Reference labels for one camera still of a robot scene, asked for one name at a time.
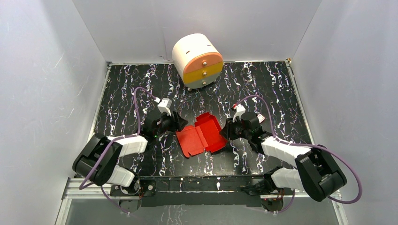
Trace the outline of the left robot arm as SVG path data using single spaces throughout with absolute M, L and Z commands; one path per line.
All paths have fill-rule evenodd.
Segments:
M 84 178 L 79 189 L 109 184 L 122 188 L 129 195 L 136 195 L 141 191 L 139 176 L 119 166 L 119 158 L 144 153 L 158 136 L 166 132 L 180 132 L 187 124 L 188 120 L 176 111 L 155 112 L 148 114 L 132 135 L 113 137 L 94 134 L 72 165 L 73 171 Z

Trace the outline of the red paper box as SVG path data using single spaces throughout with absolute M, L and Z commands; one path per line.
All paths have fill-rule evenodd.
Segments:
M 227 139 L 220 135 L 219 121 L 206 112 L 196 118 L 194 125 L 176 132 L 182 153 L 186 158 L 203 152 L 215 153 L 226 146 Z

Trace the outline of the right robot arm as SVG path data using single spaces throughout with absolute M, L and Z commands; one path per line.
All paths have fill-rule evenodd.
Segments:
M 247 140 L 253 151 L 278 158 L 293 166 L 277 166 L 264 174 L 263 180 L 241 187 L 249 195 L 277 194 L 283 188 L 305 191 L 321 202 L 347 184 L 347 179 L 332 155 L 320 146 L 301 147 L 285 144 L 263 129 L 257 114 L 246 112 L 228 118 L 220 135 L 228 140 Z

